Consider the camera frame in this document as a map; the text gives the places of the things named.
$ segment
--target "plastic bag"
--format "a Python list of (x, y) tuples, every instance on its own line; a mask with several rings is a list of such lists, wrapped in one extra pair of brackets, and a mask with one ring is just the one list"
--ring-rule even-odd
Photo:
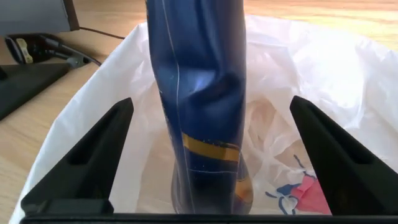
[[(312, 101), (398, 170), (395, 52), (365, 37), (268, 17), (247, 16), (246, 35), (243, 156), (254, 187), (251, 213), (322, 212), (312, 206), (322, 196), (317, 183), (306, 178), (315, 173), (289, 111), (294, 95)], [(40, 149), (20, 200), (112, 105), (131, 97), (135, 112), (110, 200), (115, 212), (174, 212), (174, 154), (147, 38), (146, 24), (138, 25), (67, 104)], [(19, 203), (11, 223), (24, 216)]]

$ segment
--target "wooden table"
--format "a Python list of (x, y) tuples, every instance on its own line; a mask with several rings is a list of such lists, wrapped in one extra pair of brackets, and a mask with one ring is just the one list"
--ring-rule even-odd
[[(146, 19), (144, 0), (75, 0), (75, 8), (82, 27), (123, 36)], [(348, 30), (398, 50), (396, 0), (245, 0), (245, 11)], [(120, 43), (120, 40), (83, 30), (59, 36), (100, 60)], [(5, 52), (2, 42), (0, 52)], [(2, 53), (0, 63), (12, 63), (12, 59)], [(19, 192), (54, 119), (95, 70), (96, 66), (90, 64), (70, 72), (0, 121), (1, 223), (6, 223), (14, 210)]]

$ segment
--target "black device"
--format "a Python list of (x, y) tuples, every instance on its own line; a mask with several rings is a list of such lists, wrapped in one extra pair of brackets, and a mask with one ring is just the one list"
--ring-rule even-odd
[(55, 34), (78, 29), (72, 0), (0, 1), (0, 35)]
[(398, 223), (398, 174), (311, 102), (295, 96), (290, 110), (333, 216), (113, 213), (108, 197), (134, 111), (128, 98), (23, 198), (21, 223)]

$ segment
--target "white plastic bag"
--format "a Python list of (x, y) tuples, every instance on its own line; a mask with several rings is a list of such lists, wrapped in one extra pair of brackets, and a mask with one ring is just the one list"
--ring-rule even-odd
[[(243, 154), (254, 186), (251, 213), (315, 212), (294, 209), (298, 201), (277, 191), (302, 183), (305, 170), (314, 175), (290, 115), (294, 95), (315, 103), (398, 170), (395, 52), (365, 37), (304, 22), (247, 16), (246, 29)], [(132, 98), (135, 111), (110, 200), (115, 212), (174, 212), (170, 199), (174, 154), (144, 23), (126, 37), (54, 121), (11, 223), (24, 216), (19, 205), (23, 196), (110, 107), (127, 97)]]

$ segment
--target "gold label stripe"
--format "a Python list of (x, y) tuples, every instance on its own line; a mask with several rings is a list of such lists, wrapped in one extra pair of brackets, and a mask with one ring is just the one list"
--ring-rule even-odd
[(253, 186), (250, 178), (236, 182), (235, 195), (246, 203), (253, 202)]
[(184, 146), (191, 152), (212, 159), (221, 159), (224, 161), (239, 161), (239, 151), (228, 147), (215, 146), (203, 141), (191, 138), (182, 133), (182, 141)]

